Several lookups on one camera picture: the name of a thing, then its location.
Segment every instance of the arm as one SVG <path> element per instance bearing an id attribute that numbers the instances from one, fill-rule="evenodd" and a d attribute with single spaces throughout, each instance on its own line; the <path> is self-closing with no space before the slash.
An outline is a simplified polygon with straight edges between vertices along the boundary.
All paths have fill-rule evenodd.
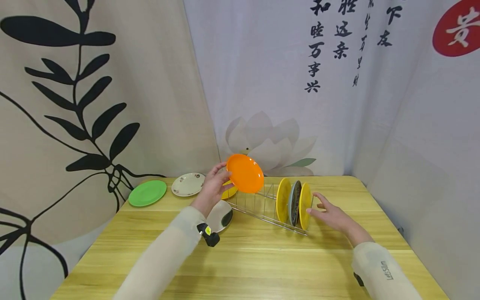
<path id="1" fill-rule="evenodd" d="M 197 225 L 220 201 L 228 172 L 219 172 L 225 163 L 216 165 L 205 177 L 198 197 L 185 207 L 162 234 L 145 250 L 120 286 L 114 300 L 156 300 L 167 288 L 185 259 L 200 240 Z"/>
<path id="2" fill-rule="evenodd" d="M 353 271 L 362 279 L 374 300 L 421 300 L 417 290 L 403 274 L 402 269 L 387 249 L 375 243 L 360 224 L 341 208 L 331 204 L 320 193 L 314 193 L 324 211 L 307 209 L 307 212 L 343 233 L 353 246 Z"/>

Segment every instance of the metal wire dish rack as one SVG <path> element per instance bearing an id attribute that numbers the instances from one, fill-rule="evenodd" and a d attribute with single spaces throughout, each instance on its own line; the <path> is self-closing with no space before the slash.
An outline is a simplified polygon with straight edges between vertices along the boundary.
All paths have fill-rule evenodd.
<path id="1" fill-rule="evenodd" d="M 238 191 L 231 197 L 228 195 L 228 199 L 225 201 L 227 201 L 233 209 L 239 212 L 307 236 L 308 228 L 302 229 L 300 227 L 300 221 L 297 222 L 296 226 L 293 226 L 278 220 L 276 215 L 276 193 L 278 185 L 278 183 L 264 183 L 263 188 L 261 188 L 256 194 L 248 194 Z"/>

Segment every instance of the plate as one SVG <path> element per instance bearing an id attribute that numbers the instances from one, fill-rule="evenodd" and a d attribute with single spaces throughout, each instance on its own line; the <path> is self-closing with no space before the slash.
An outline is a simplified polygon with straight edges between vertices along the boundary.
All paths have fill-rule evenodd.
<path id="1" fill-rule="evenodd" d="M 292 226 L 296 226 L 298 221 L 300 191 L 301 183 L 297 180 L 293 184 L 290 197 L 288 198 L 288 219 L 290 220 L 290 224 Z"/>
<path id="2" fill-rule="evenodd" d="M 233 209 L 227 202 L 220 200 L 207 217 L 207 224 L 213 232 L 219 233 L 232 221 Z"/>
<path id="3" fill-rule="evenodd" d="M 188 197 L 198 194 L 205 181 L 205 175 L 200 173 L 188 173 L 175 179 L 172 184 L 172 192 L 180 197 Z"/>
<path id="4" fill-rule="evenodd" d="M 312 207 L 312 200 L 313 198 L 312 192 L 310 191 L 310 185 L 308 185 L 308 183 L 304 183 L 301 187 L 299 207 L 300 226 L 303 230 L 307 230 L 308 228 L 310 215 L 307 213 L 307 208 Z"/>
<path id="5" fill-rule="evenodd" d="M 264 185 L 264 173 L 260 166 L 243 154 L 234 154 L 227 161 L 227 171 L 232 172 L 230 180 L 239 191 L 256 193 Z"/>
<path id="6" fill-rule="evenodd" d="M 167 184 L 161 180 L 151 180 L 140 184 L 128 196 L 128 202 L 132 206 L 147 206 L 165 195 Z"/>
<path id="7" fill-rule="evenodd" d="M 232 181 L 229 180 L 229 181 L 225 182 L 223 185 L 227 185 L 227 184 L 230 184 L 230 183 L 232 183 Z M 223 192 L 222 200 L 230 198 L 231 196 L 235 195 L 237 193 L 237 191 L 238 191 L 237 187 L 232 186 L 231 188 L 229 188 L 228 190 Z"/>
<path id="8" fill-rule="evenodd" d="M 276 191 L 276 216 L 282 223 L 286 223 L 288 219 L 287 206 L 291 189 L 290 180 L 283 178 Z"/>

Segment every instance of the sleeve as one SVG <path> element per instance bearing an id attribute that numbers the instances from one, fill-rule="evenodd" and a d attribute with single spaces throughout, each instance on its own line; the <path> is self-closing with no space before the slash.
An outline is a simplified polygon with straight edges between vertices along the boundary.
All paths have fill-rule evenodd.
<path id="1" fill-rule="evenodd" d="M 185 207 L 140 256 L 113 299 L 158 299 L 198 244 L 196 226 L 203 222 L 202 213 Z"/>
<path id="2" fill-rule="evenodd" d="M 377 243 L 356 246 L 352 267 L 374 300 L 421 300 L 392 255 Z"/>

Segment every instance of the white curtain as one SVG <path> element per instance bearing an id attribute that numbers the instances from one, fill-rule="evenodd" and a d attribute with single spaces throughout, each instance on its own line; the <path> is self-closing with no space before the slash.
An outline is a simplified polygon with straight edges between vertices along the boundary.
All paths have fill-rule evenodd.
<path id="1" fill-rule="evenodd" d="M 181 0 L 8 1 L 0 29 L 0 298 L 49 299 L 132 187 L 218 150 Z"/>
<path id="2" fill-rule="evenodd" d="M 475 299 L 478 1 L 184 3 L 222 158 L 357 176 L 445 292 Z"/>

